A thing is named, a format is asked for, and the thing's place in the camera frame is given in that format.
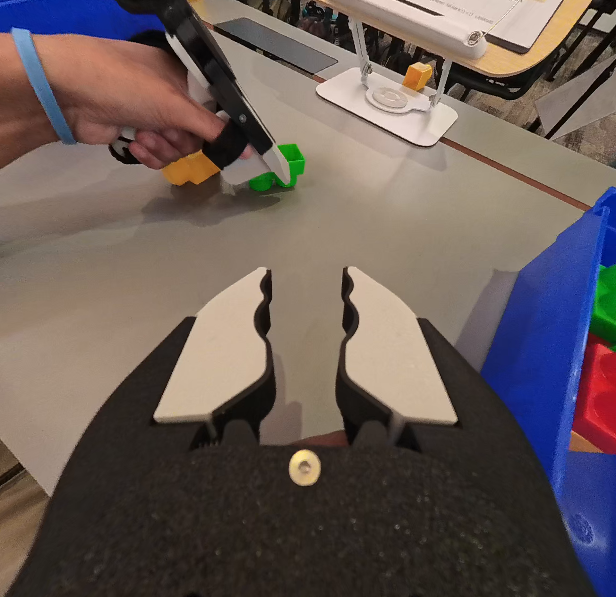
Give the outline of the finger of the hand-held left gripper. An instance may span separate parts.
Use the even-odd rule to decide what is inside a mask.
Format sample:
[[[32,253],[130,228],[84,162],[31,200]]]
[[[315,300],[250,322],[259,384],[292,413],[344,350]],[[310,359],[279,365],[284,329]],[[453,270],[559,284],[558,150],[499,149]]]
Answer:
[[[284,184],[290,182],[289,163],[281,153],[272,133],[250,102],[242,102],[230,116],[220,134],[222,155],[220,174],[230,185],[239,185],[272,172]]]

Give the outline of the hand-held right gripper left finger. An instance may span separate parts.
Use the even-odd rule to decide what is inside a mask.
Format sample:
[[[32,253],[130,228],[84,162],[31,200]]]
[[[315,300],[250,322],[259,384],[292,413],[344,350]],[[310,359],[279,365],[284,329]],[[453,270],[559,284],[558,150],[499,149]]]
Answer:
[[[272,272],[258,267],[200,309],[155,410],[157,424],[260,426],[275,403]]]

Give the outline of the blue wristband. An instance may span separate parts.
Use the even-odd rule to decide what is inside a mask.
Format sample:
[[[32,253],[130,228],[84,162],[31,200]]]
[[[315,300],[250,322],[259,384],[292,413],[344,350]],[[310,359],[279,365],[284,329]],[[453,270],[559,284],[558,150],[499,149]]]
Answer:
[[[77,141],[47,79],[31,32],[13,27],[11,35],[30,85],[55,134],[63,144],[76,145]]]

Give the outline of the wooden clipboard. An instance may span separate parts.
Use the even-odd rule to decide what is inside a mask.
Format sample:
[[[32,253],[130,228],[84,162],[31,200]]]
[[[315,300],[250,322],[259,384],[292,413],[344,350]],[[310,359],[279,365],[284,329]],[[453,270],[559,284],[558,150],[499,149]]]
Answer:
[[[357,20],[383,31],[392,38],[412,43],[470,70],[496,78],[518,75],[547,58],[566,39],[567,34],[583,16],[592,0],[563,0],[526,54],[517,54],[511,50],[488,43],[485,53],[478,59],[468,59],[448,50],[438,48],[416,35],[403,32],[390,19],[383,16],[371,16],[361,9],[349,7],[345,3],[337,1],[315,1],[323,6],[331,7],[336,11],[346,14],[350,20]]]

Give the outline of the yellow toy block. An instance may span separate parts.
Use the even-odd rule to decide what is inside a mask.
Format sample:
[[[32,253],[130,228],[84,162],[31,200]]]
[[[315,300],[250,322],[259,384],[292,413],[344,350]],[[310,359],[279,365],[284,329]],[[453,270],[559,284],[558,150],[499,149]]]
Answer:
[[[170,163],[161,172],[165,179],[174,186],[182,186],[186,183],[198,185],[219,174],[220,168],[206,157],[202,150],[199,150]]]

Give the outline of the black inset table panel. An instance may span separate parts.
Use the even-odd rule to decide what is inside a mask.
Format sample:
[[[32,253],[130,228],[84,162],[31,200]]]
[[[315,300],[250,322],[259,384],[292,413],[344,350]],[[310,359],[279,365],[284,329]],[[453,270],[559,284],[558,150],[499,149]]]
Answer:
[[[271,60],[287,63],[310,75],[338,63],[334,57],[246,17],[214,24],[213,29],[244,47],[260,51]]]

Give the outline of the small orange cube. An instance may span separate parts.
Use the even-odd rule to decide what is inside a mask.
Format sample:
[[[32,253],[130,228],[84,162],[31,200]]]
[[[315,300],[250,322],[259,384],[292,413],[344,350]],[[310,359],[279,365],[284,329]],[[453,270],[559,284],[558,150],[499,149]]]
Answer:
[[[425,88],[432,74],[433,68],[430,64],[415,62],[407,68],[402,85],[409,90],[420,92]]]

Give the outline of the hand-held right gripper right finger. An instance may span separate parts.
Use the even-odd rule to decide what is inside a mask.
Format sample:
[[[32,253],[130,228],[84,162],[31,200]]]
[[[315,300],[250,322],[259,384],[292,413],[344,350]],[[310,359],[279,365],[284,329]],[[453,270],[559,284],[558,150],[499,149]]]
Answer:
[[[350,427],[454,426],[457,413],[414,311],[355,266],[343,269],[336,403]]]

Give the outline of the person's left forearm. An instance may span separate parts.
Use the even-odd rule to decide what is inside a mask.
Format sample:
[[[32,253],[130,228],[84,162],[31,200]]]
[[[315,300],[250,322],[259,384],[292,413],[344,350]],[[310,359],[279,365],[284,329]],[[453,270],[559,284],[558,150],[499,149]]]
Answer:
[[[58,136],[27,76],[13,38],[1,34],[1,168]]]

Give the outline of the person's left hand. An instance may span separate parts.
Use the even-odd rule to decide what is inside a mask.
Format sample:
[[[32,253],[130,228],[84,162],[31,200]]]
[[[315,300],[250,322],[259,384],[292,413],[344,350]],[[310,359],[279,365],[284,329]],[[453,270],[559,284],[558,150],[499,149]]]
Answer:
[[[110,145],[135,130],[129,152],[160,170],[213,142],[223,121],[192,100],[185,68],[162,49],[54,35],[47,77],[74,139]]]

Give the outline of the printed instruction sheet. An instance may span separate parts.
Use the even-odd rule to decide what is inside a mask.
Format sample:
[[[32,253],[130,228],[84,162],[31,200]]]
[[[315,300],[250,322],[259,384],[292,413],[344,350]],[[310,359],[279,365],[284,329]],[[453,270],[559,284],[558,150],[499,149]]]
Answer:
[[[487,41],[526,54],[563,0],[403,0],[467,29],[484,31]]]

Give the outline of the blue plastic bin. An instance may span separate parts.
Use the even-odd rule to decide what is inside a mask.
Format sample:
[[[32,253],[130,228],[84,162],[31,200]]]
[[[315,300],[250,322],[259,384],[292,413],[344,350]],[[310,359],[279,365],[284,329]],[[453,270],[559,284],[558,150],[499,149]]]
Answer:
[[[615,596],[615,455],[570,440],[599,267],[614,264],[611,187],[520,270],[481,370],[542,463],[599,596]]]
[[[114,0],[1,0],[1,32],[13,28],[127,40],[161,24],[153,16],[127,13]]]

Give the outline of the pile of colourful toy blocks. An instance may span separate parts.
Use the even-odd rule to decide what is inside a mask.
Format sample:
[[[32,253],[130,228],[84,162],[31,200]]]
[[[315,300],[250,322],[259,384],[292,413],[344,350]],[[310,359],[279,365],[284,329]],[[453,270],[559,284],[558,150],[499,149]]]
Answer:
[[[570,450],[615,455],[615,265],[599,267]]]

